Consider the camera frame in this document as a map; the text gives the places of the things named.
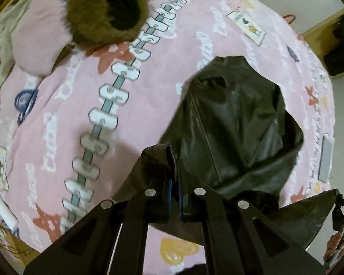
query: bed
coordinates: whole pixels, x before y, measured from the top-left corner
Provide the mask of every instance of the bed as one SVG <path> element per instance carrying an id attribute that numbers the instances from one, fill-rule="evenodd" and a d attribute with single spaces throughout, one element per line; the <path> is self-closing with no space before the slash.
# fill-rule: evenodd
<path id="1" fill-rule="evenodd" d="M 112 199 L 141 151 L 167 128 L 188 79 L 215 56 L 245 56 L 280 86 L 303 130 L 280 206 L 330 188 L 318 173 L 323 137 L 334 142 L 332 85 L 303 38 L 257 0 L 150 3 L 155 10 L 134 42 L 75 47 L 46 78 L 16 64 L 1 87 L 0 198 L 17 220 L 12 234 L 39 252 Z M 226 18 L 234 11 L 260 26 L 262 43 Z M 204 261 L 202 246 L 149 227 L 145 275 L 175 274 Z"/>

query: pink cloth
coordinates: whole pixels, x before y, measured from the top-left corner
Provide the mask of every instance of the pink cloth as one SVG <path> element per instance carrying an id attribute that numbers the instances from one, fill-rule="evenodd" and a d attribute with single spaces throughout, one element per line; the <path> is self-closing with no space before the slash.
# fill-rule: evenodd
<path id="1" fill-rule="evenodd" d="M 145 45 L 136 40 L 96 52 L 74 49 L 43 80 L 16 65 L 1 89 L 0 195 L 19 220 L 20 238 L 38 251 L 70 227 L 75 215 L 78 220 L 112 198 L 141 151 L 158 142 L 186 81 L 214 56 L 245 56 L 281 87 L 287 110 L 303 130 L 304 146 L 280 205 L 330 187 L 317 176 L 322 135 L 333 142 L 332 86 L 303 39 L 257 0 L 172 0 L 179 9 L 164 13 L 162 22 L 155 18 L 171 0 L 152 2 L 155 12 L 139 35 Z M 260 47 L 226 18 L 236 10 L 267 32 Z M 149 27 L 157 29 L 149 29 L 153 36 L 145 34 Z M 120 75 L 126 76 L 123 83 Z M 122 84 L 121 90 L 112 84 Z M 25 118 L 20 127 L 18 94 Z M 107 99 L 115 96 L 111 106 Z M 181 250 L 163 238 L 173 239 L 149 229 L 144 274 L 169 275 L 204 262 L 201 248 Z M 164 260 L 166 248 L 170 255 Z"/>
<path id="2" fill-rule="evenodd" d="M 62 0 L 33 0 L 12 34 L 17 65 L 40 76 L 51 73 L 64 47 L 72 41 L 63 20 Z"/>

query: pink garment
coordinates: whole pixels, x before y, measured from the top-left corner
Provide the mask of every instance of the pink garment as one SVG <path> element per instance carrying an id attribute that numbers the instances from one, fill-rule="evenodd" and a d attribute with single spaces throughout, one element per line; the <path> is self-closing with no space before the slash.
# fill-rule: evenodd
<path id="1" fill-rule="evenodd" d="M 33 75 L 47 76 L 72 35 L 64 24 L 62 0 L 33 0 L 12 34 L 17 65 Z"/>
<path id="2" fill-rule="evenodd" d="M 245 56 L 281 87 L 303 130 L 280 205 L 330 188 L 317 176 L 322 136 L 331 142 L 334 136 L 331 82 L 284 19 L 257 0 L 152 1 L 155 11 L 132 45 L 74 49 L 43 80 L 15 65 L 2 86 L 0 195 L 19 220 L 20 238 L 40 252 L 74 217 L 112 198 L 141 151 L 158 142 L 189 78 L 215 56 Z M 163 9 L 168 5 L 176 9 Z M 267 32 L 261 46 L 226 18 L 237 10 Z M 175 274 L 205 261 L 202 248 L 186 251 L 164 238 L 174 239 L 149 228 L 145 275 Z"/>

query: fur trim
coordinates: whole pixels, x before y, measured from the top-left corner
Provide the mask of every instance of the fur trim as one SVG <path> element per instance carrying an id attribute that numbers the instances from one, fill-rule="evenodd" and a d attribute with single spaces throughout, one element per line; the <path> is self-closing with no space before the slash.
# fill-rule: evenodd
<path id="1" fill-rule="evenodd" d="M 133 41 L 147 17 L 149 16 L 148 0 L 137 0 L 140 18 L 130 29 L 114 28 L 108 16 L 110 9 L 107 0 L 67 0 L 67 21 L 75 36 L 82 36 L 97 44 L 113 44 Z"/>

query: bedspread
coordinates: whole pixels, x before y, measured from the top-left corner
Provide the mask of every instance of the bedspread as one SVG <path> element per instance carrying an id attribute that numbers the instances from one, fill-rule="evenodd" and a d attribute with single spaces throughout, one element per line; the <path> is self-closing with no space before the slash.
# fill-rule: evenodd
<path id="1" fill-rule="evenodd" d="M 330 188 L 317 177 L 322 137 L 334 137 L 332 86 L 303 38 L 257 0 L 151 3 L 134 42 L 76 47 L 44 79 L 15 65 L 1 88 L 0 198 L 18 221 L 13 233 L 40 252 L 112 199 L 167 128 L 189 78 L 215 56 L 245 56 L 280 86 L 303 130 L 280 206 Z M 266 32 L 261 45 L 226 17 L 234 11 Z M 144 274 L 175 274 L 204 261 L 202 246 L 149 228 Z"/>

